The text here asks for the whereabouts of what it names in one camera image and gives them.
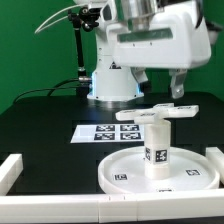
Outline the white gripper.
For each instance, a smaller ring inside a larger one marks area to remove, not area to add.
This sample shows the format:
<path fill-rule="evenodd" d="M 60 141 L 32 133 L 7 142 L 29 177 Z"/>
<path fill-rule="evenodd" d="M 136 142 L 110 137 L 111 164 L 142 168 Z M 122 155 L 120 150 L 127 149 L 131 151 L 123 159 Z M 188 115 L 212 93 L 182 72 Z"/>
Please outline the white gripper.
<path fill-rule="evenodd" d="M 147 30 L 130 31 L 126 22 L 114 22 L 106 28 L 113 61 L 132 67 L 138 84 L 148 81 L 144 68 L 172 69 L 171 95 L 179 99 L 184 95 L 186 69 L 200 67 L 211 57 L 205 20 L 196 26 L 197 20 L 196 0 L 189 0 L 165 6 Z"/>

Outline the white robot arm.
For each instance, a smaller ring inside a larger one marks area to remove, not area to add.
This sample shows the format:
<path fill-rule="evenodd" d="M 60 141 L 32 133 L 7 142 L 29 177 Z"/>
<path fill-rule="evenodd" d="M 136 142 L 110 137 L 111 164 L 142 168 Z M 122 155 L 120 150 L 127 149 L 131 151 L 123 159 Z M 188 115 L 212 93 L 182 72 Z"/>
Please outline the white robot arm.
<path fill-rule="evenodd" d="M 73 0 L 96 28 L 97 67 L 90 99 L 129 101 L 144 94 L 145 70 L 167 69 L 171 96 L 184 95 L 187 71 L 211 57 L 203 0 Z"/>

